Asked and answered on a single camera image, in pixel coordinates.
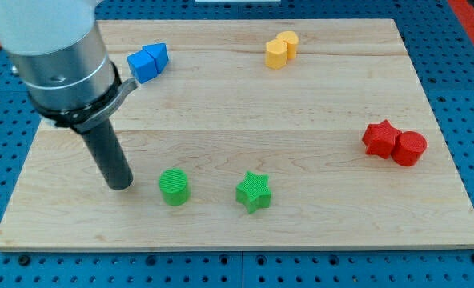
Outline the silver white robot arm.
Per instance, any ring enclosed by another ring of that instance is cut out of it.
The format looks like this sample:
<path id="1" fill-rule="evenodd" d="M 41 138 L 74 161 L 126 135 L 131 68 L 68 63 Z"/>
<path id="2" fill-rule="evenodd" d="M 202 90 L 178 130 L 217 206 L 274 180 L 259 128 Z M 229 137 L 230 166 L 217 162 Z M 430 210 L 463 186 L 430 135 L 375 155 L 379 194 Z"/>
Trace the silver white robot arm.
<path id="1" fill-rule="evenodd" d="M 138 86 L 121 81 L 95 18 L 99 0 L 0 0 L 0 43 L 54 126 L 83 134 Z"/>

